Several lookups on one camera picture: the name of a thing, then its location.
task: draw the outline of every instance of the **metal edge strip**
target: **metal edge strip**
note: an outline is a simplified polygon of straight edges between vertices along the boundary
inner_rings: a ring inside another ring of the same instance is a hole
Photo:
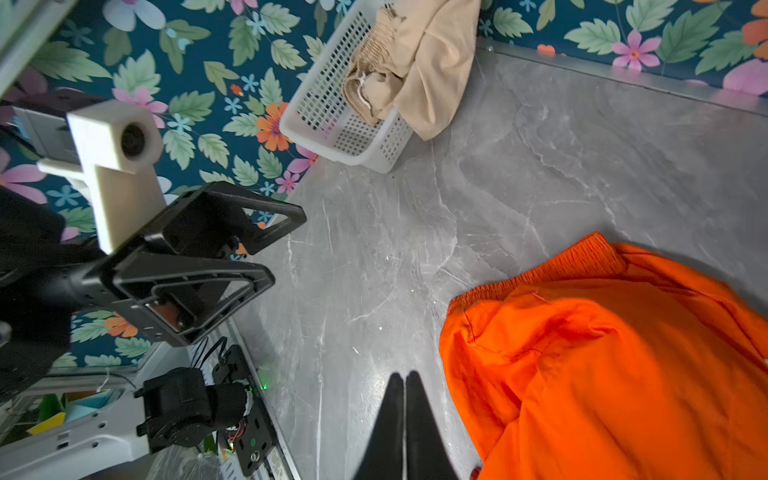
[[[676,78],[635,72],[626,68],[614,68],[612,65],[581,58],[545,54],[532,48],[518,47],[491,40],[489,38],[478,38],[477,49],[535,61],[552,67],[564,68],[565,70],[576,71],[594,77],[606,78],[608,80],[631,84],[649,90],[661,91],[663,93],[688,98],[690,100],[702,101],[708,104],[715,104],[725,108],[732,108],[734,110],[741,110],[751,114],[768,117],[768,98],[755,97],[735,91],[691,84]]]

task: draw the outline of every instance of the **green leaf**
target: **green leaf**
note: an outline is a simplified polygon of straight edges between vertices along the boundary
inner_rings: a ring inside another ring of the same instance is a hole
[[[621,41],[619,27],[613,20],[608,23],[599,18],[591,22],[582,22],[580,28],[571,30],[565,34],[565,39],[578,43],[581,50],[587,53],[596,53],[598,55],[607,55],[613,51],[612,45]]]
[[[283,164],[280,160],[263,146],[259,147],[259,170],[265,178],[278,178],[283,174]]]
[[[296,70],[296,68],[306,65],[306,61],[301,58],[299,51],[282,38],[272,42],[272,61],[289,70]]]
[[[224,0],[184,0],[181,6],[190,10],[205,9],[206,13],[213,13],[224,8]]]
[[[0,31],[5,31],[5,28],[11,23],[13,19],[14,15],[12,0],[0,0]]]
[[[77,228],[80,233],[93,233],[96,231],[94,210],[92,207],[76,207],[72,210],[64,209],[58,212],[64,217],[67,227]]]
[[[120,366],[123,360],[114,355],[86,355],[83,357],[87,366]]]
[[[542,3],[538,8],[538,22],[536,22],[536,30],[542,30],[552,20],[554,20],[554,0],[545,0],[545,2]]]
[[[240,182],[240,185],[244,187],[251,187],[259,182],[259,172],[249,162],[243,161],[235,155],[235,167],[232,171],[235,174],[235,178]]]
[[[110,67],[117,65],[123,57],[130,55],[134,50],[127,31],[112,27],[101,39],[107,44],[104,50],[104,65]]]
[[[199,94],[197,90],[183,93],[171,98],[168,113],[179,114],[181,118],[189,118],[188,125],[195,125],[198,121],[205,120],[210,114],[210,106],[214,104],[215,91]]]
[[[88,340],[97,339],[109,332],[110,327],[104,326],[107,319],[96,319],[90,323],[84,323],[78,328],[72,330],[71,341],[81,343]]]
[[[344,19],[344,12],[337,12],[336,18],[333,20],[333,28],[334,29],[338,28],[343,19]]]
[[[213,182],[229,182],[232,185],[235,184],[235,180],[232,180],[225,174],[220,174],[219,172],[205,172],[200,170],[200,178],[203,179],[204,182],[207,184],[213,183]]]
[[[270,104],[280,105],[283,101],[283,89],[280,88],[280,82],[275,78],[272,67],[266,71],[264,78],[259,82],[259,95],[261,95],[261,104],[265,107]]]
[[[175,37],[168,35],[168,29],[176,32]],[[192,45],[195,40],[201,40],[208,38],[210,31],[202,27],[194,27],[187,23],[186,20],[173,20],[165,25],[165,28],[160,29],[160,49],[168,54],[168,60],[170,66],[173,67],[177,74],[180,74],[184,69],[184,53],[186,47]],[[184,50],[179,46],[180,39],[187,39],[187,43]]]
[[[627,22],[637,31],[653,30],[664,23],[676,3],[677,0],[634,0],[627,6]]]
[[[328,12],[320,5],[320,2],[315,4],[315,23],[317,23],[317,36],[322,37],[326,30],[326,23],[328,23]]]
[[[187,40],[202,40],[210,37],[210,30],[203,27],[190,25],[186,20],[171,20],[165,24],[165,28],[172,28],[176,32],[177,38],[186,38]]]
[[[78,366],[78,358],[69,352],[58,357],[51,365],[52,369],[66,369]]]
[[[251,95],[248,95],[248,101],[243,102],[243,105],[245,105],[246,108],[252,111],[255,115],[264,114],[264,105],[262,105],[258,99],[253,98]]]
[[[493,26],[505,37],[521,37],[524,33],[533,33],[533,28],[511,8],[499,7],[493,14]]]
[[[254,114],[239,114],[232,117],[232,121],[224,125],[223,131],[230,131],[238,137],[256,137],[256,122],[259,118]]]
[[[116,338],[114,339],[114,351],[119,353],[120,356],[126,356],[132,358],[135,356],[142,356],[149,351],[152,346],[152,342],[145,339],[140,339],[135,336],[130,339]]]
[[[679,63],[692,58],[707,45],[707,40],[718,30],[715,22],[720,19],[730,2],[718,2],[702,8],[695,14],[690,10],[677,20],[664,26],[661,45],[655,51],[665,63]]]
[[[133,95],[139,87],[146,87],[150,95],[160,91],[157,84],[160,83],[160,74],[154,72],[155,64],[152,52],[149,50],[136,60],[129,57],[125,65],[118,67],[118,72],[112,75],[114,87],[125,90]]]
[[[205,68],[205,77],[216,85],[222,95],[227,94],[227,85],[224,83],[224,79],[237,80],[240,78],[238,74],[225,67],[220,61],[204,61],[203,67]]]
[[[116,315],[112,310],[96,310],[95,312],[84,313],[83,316],[85,318],[108,319]]]
[[[312,61],[316,61],[326,44],[319,38],[313,38],[309,35],[304,35],[304,41],[306,42],[306,53],[310,54]]]
[[[187,185],[181,185],[180,187],[176,187],[176,188],[174,188],[174,189],[173,189],[173,190],[171,190],[170,192],[171,192],[173,195],[179,195],[179,196],[181,196],[181,195],[184,195],[184,194],[185,194],[185,193],[187,193],[187,192],[194,192],[194,191],[195,191],[195,190],[197,190],[198,188],[200,188],[200,185],[192,185],[191,187],[188,187]]]
[[[69,81],[110,77],[107,69],[89,60],[89,56],[82,50],[69,48],[66,41],[51,41],[40,47],[29,64],[43,75]]]
[[[267,3],[261,7],[259,14],[266,23],[264,28],[275,35],[290,33],[291,28],[299,24],[299,17],[291,15],[290,10],[282,5]]]
[[[210,161],[227,168],[230,163],[230,151],[227,150],[227,142],[221,140],[216,134],[204,134],[197,139],[197,149],[210,159]]]
[[[705,71],[723,70],[725,67],[733,66],[742,60],[754,55],[757,50],[757,44],[747,45],[741,31],[729,31],[723,34],[722,38],[711,41],[709,48],[699,55],[701,60],[696,65],[697,75]]]
[[[253,60],[253,56],[259,51],[261,34],[255,34],[246,21],[245,15],[235,17],[230,23],[230,50],[232,51],[232,65],[238,67],[246,60]]]
[[[178,162],[181,170],[186,170],[194,157],[192,135],[185,131],[168,130],[163,135],[163,143],[165,152],[170,154],[170,159]]]
[[[18,151],[22,153],[25,157],[27,157],[31,161],[38,161],[40,160],[40,155],[36,154],[35,152],[29,150],[27,147],[25,147],[22,144],[18,144]]]

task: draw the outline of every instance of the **camera lens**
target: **camera lens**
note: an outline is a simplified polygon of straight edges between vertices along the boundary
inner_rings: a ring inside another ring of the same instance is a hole
[[[123,130],[123,136],[120,139],[121,148],[127,157],[136,157],[144,150],[144,132],[136,124],[128,125]]]

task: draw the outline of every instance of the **floral wallpaper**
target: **floral wallpaper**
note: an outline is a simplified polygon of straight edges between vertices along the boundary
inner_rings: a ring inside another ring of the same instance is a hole
[[[277,1],[79,2],[3,100],[75,88],[146,108],[163,137],[155,170],[169,203],[220,180],[282,200],[317,155],[283,135],[280,119],[352,2]],[[13,5],[0,0],[0,12]],[[15,127],[11,107],[0,106],[0,124]],[[88,202],[37,159],[0,134],[0,185],[62,215],[63,240],[94,235]],[[271,214],[251,218],[265,227]],[[71,340],[56,366],[131,365],[151,345],[107,310],[73,317]]]
[[[482,0],[478,36],[765,96],[768,0]]]

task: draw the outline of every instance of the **black metal plate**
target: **black metal plate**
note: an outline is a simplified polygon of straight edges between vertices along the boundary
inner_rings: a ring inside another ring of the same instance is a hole
[[[237,460],[246,478],[250,477],[266,459],[273,445],[277,444],[277,434],[266,406],[261,399],[259,383],[250,374],[248,363],[239,345],[232,345],[224,353],[224,361],[214,367],[213,378],[216,384],[232,383],[235,380],[248,381],[253,393],[253,408],[247,417],[245,433],[234,442]],[[219,432],[226,438],[226,432]]]

